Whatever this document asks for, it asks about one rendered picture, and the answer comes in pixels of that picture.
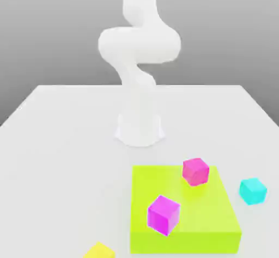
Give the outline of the small pink cube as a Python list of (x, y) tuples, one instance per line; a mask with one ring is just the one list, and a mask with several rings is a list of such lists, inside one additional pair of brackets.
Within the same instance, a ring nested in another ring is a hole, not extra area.
[(199, 186), (208, 182), (209, 166), (201, 158), (183, 161), (183, 178), (190, 186)]

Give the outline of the small magenta cube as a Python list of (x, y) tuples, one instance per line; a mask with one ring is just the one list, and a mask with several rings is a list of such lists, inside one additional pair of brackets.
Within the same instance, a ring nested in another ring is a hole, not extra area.
[(180, 204), (159, 195), (147, 210), (147, 225), (155, 231), (169, 236), (180, 219)]

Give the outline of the small cyan cube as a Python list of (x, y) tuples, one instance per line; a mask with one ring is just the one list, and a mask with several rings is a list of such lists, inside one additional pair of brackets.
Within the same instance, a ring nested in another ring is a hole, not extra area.
[(248, 205), (265, 201), (267, 188), (258, 178), (245, 179), (240, 182), (239, 195)]

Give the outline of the small yellow cube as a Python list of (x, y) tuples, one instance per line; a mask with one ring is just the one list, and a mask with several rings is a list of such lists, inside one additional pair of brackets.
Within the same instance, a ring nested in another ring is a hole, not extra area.
[(101, 242), (96, 242), (96, 244), (84, 254), (83, 258), (116, 258), (116, 254), (106, 245)]

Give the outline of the large lime green box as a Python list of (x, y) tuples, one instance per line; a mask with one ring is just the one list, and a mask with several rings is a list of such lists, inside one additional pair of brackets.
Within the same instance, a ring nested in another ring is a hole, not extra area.
[[(218, 169), (192, 187), (180, 165), (135, 165), (131, 180), (132, 254), (235, 254), (241, 228)], [(169, 236), (147, 225), (148, 207), (159, 196), (180, 204), (179, 223)]]

